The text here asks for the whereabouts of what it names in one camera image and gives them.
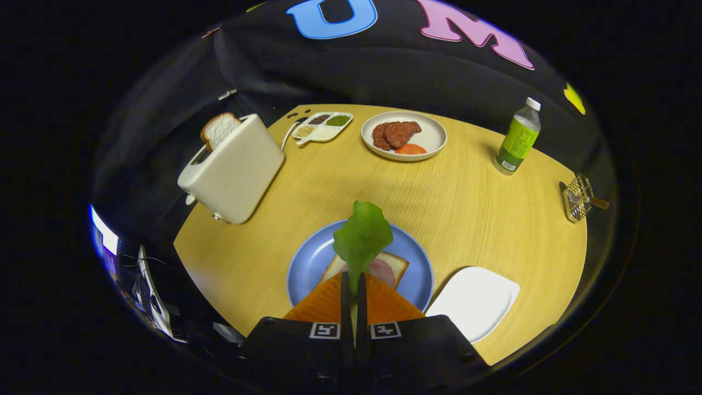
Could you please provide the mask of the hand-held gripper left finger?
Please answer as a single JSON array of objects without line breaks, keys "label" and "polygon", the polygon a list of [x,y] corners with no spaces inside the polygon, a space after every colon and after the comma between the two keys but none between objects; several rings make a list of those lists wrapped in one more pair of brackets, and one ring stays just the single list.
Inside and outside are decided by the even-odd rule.
[{"label": "hand-held gripper left finger", "polygon": [[316,286],[282,318],[265,317],[241,347],[256,385],[341,385],[354,369],[349,276]]}]

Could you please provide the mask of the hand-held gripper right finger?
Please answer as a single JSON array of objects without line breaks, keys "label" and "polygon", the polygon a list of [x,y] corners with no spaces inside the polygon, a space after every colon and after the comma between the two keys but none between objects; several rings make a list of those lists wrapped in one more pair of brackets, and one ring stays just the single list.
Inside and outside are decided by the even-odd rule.
[{"label": "hand-held gripper right finger", "polygon": [[362,385],[476,385],[489,366],[446,317],[425,317],[386,283],[359,280],[356,370]]}]

